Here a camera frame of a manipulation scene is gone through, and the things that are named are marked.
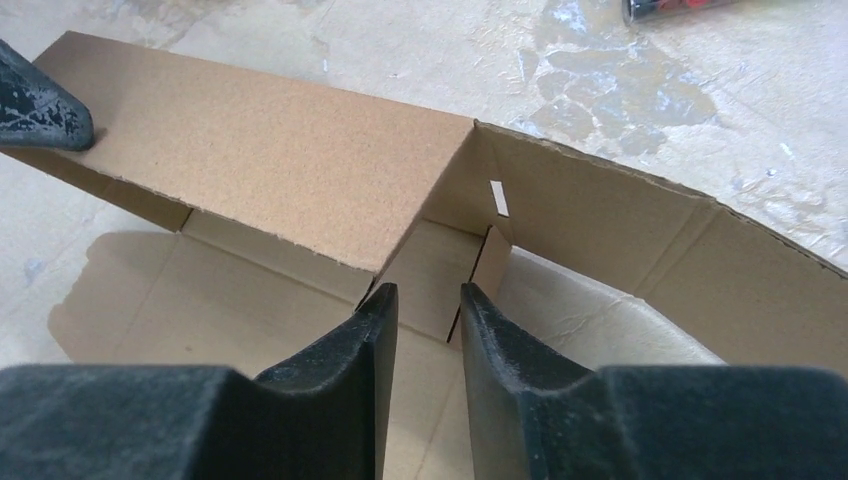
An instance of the paint stain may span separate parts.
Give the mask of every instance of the paint stain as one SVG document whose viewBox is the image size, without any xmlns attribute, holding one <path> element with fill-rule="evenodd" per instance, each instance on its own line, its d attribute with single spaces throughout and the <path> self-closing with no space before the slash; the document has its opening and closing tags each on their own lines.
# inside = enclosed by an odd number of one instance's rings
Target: paint stain
<svg viewBox="0 0 848 480">
<path fill-rule="evenodd" d="M 84 16 L 103 20 L 98 30 L 123 41 L 168 49 L 212 12 L 238 11 L 230 0 L 99 0 L 83 4 Z"/>
<path fill-rule="evenodd" d="M 545 105 L 530 115 L 530 121 L 535 125 L 545 125 L 561 132 L 568 132 L 573 140 L 585 140 L 595 130 L 592 114 L 580 105 L 557 100 Z"/>
<path fill-rule="evenodd" d="M 531 79 L 546 104 L 530 119 L 572 141 L 594 124 L 621 153 L 657 153 L 667 141 L 660 129 L 714 121 L 717 109 L 693 72 L 623 25 L 618 4 L 548 1 L 533 29 L 540 61 Z"/>
</svg>

